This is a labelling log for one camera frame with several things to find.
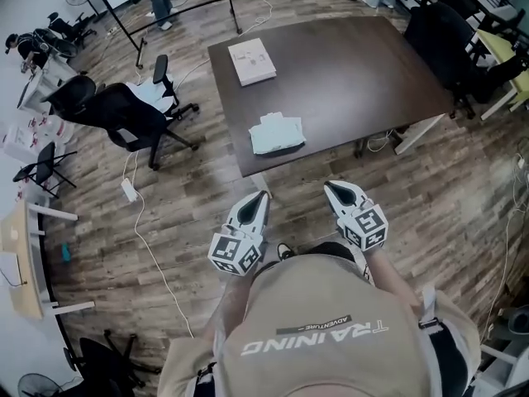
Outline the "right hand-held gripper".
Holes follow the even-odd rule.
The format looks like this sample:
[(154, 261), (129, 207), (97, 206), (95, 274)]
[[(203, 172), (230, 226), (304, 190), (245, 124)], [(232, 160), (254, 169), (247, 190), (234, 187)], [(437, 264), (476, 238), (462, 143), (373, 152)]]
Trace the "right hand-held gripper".
[(382, 246), (388, 235), (388, 221), (382, 208), (361, 187), (342, 180), (326, 181), (324, 193), (338, 218), (342, 236), (361, 251)]

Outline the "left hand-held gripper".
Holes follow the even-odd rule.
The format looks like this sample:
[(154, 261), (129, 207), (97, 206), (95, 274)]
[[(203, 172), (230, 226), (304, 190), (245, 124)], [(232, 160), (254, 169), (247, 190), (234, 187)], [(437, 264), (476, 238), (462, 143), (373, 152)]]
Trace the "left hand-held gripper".
[(214, 234), (207, 254), (218, 270), (245, 276), (263, 260), (269, 205), (268, 192), (255, 192), (231, 208), (221, 231)]

